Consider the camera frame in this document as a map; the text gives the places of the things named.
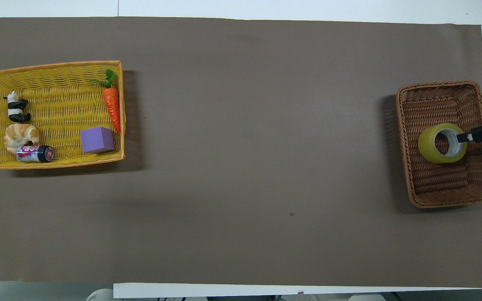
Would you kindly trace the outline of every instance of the panda figurine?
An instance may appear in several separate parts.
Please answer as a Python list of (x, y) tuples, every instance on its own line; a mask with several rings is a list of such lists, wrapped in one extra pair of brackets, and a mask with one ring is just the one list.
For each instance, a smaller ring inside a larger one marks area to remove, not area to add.
[(7, 99), (8, 118), (13, 122), (28, 122), (31, 120), (31, 113), (23, 114), (23, 109), (29, 103), (26, 99), (18, 100), (16, 91), (12, 91), (3, 99)]

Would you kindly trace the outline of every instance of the yellow tape roll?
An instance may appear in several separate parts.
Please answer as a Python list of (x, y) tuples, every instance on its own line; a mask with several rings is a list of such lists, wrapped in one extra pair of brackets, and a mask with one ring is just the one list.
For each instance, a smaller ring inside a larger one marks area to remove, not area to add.
[[(434, 145), (434, 139), (439, 133), (446, 136), (449, 143), (449, 149), (446, 154), (440, 153)], [(423, 158), (432, 163), (457, 162), (464, 156), (468, 147), (467, 143), (459, 143), (457, 140), (457, 135), (462, 133), (464, 132), (461, 128), (453, 123), (442, 123), (425, 128), (419, 136), (419, 152)]]

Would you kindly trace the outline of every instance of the toy carrot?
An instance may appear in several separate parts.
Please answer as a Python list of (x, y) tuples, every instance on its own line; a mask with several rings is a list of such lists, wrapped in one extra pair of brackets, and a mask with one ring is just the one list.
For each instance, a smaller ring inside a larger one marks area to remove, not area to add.
[(105, 89), (102, 90), (102, 97), (103, 101), (105, 101), (105, 105), (107, 106), (107, 111), (109, 111), (109, 116), (111, 116), (111, 124), (115, 130), (120, 133), (120, 107), (118, 104), (118, 91), (116, 88), (111, 87), (113, 80), (115, 80), (116, 74), (113, 70), (107, 69), (105, 71), (105, 76), (107, 77), (107, 81), (92, 79), (91, 82), (97, 82), (99, 84), (103, 84)]

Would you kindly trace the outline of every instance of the white table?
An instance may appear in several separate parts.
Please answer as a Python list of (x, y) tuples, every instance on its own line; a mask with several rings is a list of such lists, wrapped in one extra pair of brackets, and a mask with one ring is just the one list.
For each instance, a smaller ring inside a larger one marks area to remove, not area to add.
[[(0, 0), (0, 17), (209, 17), (482, 25), (474, 0)], [(116, 298), (355, 293), (458, 288), (119, 283)]]

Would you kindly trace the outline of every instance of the brown paper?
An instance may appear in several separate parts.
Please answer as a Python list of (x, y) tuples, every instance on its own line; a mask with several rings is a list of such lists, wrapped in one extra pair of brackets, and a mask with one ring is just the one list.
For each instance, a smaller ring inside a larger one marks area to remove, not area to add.
[(482, 88), (479, 26), (0, 19), (0, 70), (105, 59), (127, 159), (0, 171), (0, 280), (482, 287), (482, 204), (414, 208), (395, 118)]

